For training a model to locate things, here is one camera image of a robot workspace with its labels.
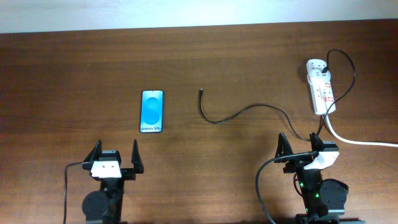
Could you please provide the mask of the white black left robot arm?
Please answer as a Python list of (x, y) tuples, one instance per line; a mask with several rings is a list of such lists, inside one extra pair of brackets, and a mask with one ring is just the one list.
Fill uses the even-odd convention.
[(119, 151), (104, 151), (102, 142), (97, 141), (82, 165), (91, 178), (100, 182), (99, 190), (90, 192), (82, 202), (86, 223), (121, 222), (124, 183), (144, 172), (137, 141), (133, 142), (131, 163), (132, 167), (122, 168)]

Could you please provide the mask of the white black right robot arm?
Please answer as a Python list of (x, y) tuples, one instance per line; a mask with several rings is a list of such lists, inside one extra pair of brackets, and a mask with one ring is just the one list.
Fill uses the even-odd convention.
[(297, 214), (295, 223), (339, 223), (345, 214), (348, 186), (336, 179), (324, 179), (321, 171), (334, 164), (339, 156), (333, 141), (322, 141), (310, 135), (312, 150), (294, 154), (284, 133), (279, 134), (275, 158), (284, 163), (285, 174), (293, 173), (299, 183), (305, 214)]

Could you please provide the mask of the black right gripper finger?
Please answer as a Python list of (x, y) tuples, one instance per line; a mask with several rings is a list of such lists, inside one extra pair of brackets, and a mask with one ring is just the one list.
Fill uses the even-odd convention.
[(293, 154), (292, 147), (283, 132), (278, 135), (278, 145), (275, 157), (290, 156)]
[(310, 142), (311, 142), (312, 151), (321, 152), (325, 148), (325, 144), (318, 137), (316, 133), (310, 134)]

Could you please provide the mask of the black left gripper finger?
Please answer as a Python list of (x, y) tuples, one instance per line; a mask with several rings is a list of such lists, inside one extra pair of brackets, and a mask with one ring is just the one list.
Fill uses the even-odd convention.
[(84, 170), (91, 170), (94, 161), (97, 161), (99, 159), (99, 154), (101, 152), (101, 148), (102, 148), (102, 141), (98, 140), (96, 142), (93, 150), (83, 160), (82, 168)]
[(136, 139), (134, 140), (132, 147), (131, 163), (133, 164), (133, 169), (135, 174), (144, 173), (144, 165), (142, 163), (142, 159), (139, 154), (138, 143)]

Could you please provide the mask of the white USB wall charger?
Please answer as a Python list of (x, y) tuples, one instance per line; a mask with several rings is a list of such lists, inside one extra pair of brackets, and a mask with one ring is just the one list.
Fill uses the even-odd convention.
[(313, 85), (318, 82), (329, 82), (331, 74), (329, 71), (324, 72), (326, 62), (321, 59), (310, 59), (307, 64), (307, 80), (308, 83)]

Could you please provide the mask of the white power strip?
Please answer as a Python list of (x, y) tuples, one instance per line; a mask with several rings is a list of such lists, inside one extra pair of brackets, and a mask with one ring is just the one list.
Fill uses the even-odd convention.
[(313, 109), (315, 114), (324, 115), (328, 110), (328, 113), (332, 113), (336, 110), (336, 106), (333, 105), (335, 98), (331, 88), (331, 82), (318, 82), (313, 85), (309, 84), (310, 92), (312, 96)]

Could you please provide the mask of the blue Samsung Galaxy smartphone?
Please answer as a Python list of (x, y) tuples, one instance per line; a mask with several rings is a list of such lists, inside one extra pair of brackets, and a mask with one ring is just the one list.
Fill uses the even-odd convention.
[(164, 92), (144, 90), (142, 92), (140, 132), (161, 133), (163, 130)]

